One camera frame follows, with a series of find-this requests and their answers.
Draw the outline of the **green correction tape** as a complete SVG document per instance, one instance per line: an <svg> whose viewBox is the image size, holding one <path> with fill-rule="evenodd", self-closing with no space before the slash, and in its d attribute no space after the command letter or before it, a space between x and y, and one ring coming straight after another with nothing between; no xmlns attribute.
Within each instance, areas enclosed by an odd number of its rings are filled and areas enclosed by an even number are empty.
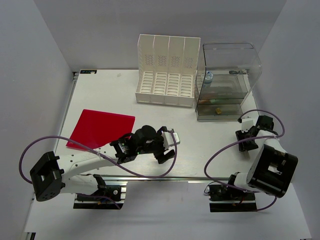
<svg viewBox="0 0 320 240"><path fill-rule="evenodd" d="M211 100L210 100L210 103L211 103L211 104L216 104L216 103L218 103L218 102L219 102L218 99L211 99Z"/></svg>

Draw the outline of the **yellow eraser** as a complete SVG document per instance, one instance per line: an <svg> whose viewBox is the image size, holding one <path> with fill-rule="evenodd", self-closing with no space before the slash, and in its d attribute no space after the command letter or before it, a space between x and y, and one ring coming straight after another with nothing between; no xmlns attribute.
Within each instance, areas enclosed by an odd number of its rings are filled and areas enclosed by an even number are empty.
<svg viewBox="0 0 320 240"><path fill-rule="evenodd" d="M216 111L217 114L222 114L222 111L221 111L220 108L216 108L215 111Z"/></svg>

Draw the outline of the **blue lidded jar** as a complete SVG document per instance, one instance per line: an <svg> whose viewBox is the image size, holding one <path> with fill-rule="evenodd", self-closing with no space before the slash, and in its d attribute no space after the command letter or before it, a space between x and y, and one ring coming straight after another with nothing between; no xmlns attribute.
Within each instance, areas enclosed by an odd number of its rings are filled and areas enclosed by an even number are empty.
<svg viewBox="0 0 320 240"><path fill-rule="evenodd" d="M206 71L204 74L204 80L203 80L202 87L209 88L213 82L213 77L214 77L214 75L211 71Z"/></svg>

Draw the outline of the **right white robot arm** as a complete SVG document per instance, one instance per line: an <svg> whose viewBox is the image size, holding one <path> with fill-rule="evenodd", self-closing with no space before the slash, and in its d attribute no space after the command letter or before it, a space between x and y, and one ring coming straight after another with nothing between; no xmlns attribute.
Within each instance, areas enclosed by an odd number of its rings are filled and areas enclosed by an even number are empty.
<svg viewBox="0 0 320 240"><path fill-rule="evenodd" d="M291 183L298 158L288 153L280 144L274 131L272 117L260 115L257 121L250 117L239 119L241 129L235 132L240 152L250 152L253 160L248 172L236 172L225 187L226 195L236 200L244 191L263 192L282 198Z"/></svg>

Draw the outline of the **red notebook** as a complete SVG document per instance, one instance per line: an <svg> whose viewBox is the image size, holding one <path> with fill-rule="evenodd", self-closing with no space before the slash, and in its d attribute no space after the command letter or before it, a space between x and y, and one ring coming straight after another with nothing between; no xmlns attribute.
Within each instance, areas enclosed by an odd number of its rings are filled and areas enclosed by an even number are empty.
<svg viewBox="0 0 320 240"><path fill-rule="evenodd" d="M131 133L135 119L131 115L84 109L70 139L97 149Z"/></svg>

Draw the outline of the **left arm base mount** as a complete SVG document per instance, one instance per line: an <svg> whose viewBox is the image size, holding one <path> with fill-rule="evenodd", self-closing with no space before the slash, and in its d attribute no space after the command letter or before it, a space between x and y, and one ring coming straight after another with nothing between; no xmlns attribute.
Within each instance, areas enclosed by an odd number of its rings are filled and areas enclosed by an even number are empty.
<svg viewBox="0 0 320 240"><path fill-rule="evenodd" d="M123 183L107 183L101 175L87 174L93 177L96 190L89 193L75 195L73 208L87 210L120 210L125 201L126 187Z"/></svg>

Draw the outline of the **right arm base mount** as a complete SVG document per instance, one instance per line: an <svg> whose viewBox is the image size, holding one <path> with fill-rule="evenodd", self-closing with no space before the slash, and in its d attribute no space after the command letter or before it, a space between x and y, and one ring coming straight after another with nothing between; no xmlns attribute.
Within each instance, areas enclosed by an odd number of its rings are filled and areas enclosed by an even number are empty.
<svg viewBox="0 0 320 240"><path fill-rule="evenodd" d="M209 197L211 213L256 212L257 204L254 193L243 192L235 188L211 182L204 189Z"/></svg>

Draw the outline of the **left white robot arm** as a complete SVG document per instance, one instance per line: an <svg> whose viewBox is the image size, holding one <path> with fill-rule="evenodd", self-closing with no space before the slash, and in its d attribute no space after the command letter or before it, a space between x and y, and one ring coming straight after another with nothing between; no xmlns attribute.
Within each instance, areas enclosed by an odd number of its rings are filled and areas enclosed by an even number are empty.
<svg viewBox="0 0 320 240"><path fill-rule="evenodd" d="M120 187L108 186L99 174L92 170L104 167L122 167L139 155L153 155L158 164L177 158L180 138L166 126L155 130L144 125L134 133L126 133L102 147L84 147L85 152L55 155L44 153L30 170L35 198L45 202L62 193L77 194L82 201L119 202Z"/></svg>

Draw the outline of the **clear acrylic storage box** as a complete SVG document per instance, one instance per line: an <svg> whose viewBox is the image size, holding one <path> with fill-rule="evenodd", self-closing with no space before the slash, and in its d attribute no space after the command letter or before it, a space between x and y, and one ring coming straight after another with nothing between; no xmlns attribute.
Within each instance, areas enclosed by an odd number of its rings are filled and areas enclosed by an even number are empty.
<svg viewBox="0 0 320 240"><path fill-rule="evenodd" d="M213 73L210 87L203 87L206 71ZM262 74L262 63L250 42L205 42L199 52L195 80L195 112L198 121L233 121ZM216 104L199 100L217 99Z"/></svg>

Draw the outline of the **orange correction tape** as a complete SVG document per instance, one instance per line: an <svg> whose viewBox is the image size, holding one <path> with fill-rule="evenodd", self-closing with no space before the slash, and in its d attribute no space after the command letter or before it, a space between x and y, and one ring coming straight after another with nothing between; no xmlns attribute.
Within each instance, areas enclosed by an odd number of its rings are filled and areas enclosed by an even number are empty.
<svg viewBox="0 0 320 240"><path fill-rule="evenodd" d="M199 105L210 105L211 100L210 99L200 99L198 104Z"/></svg>

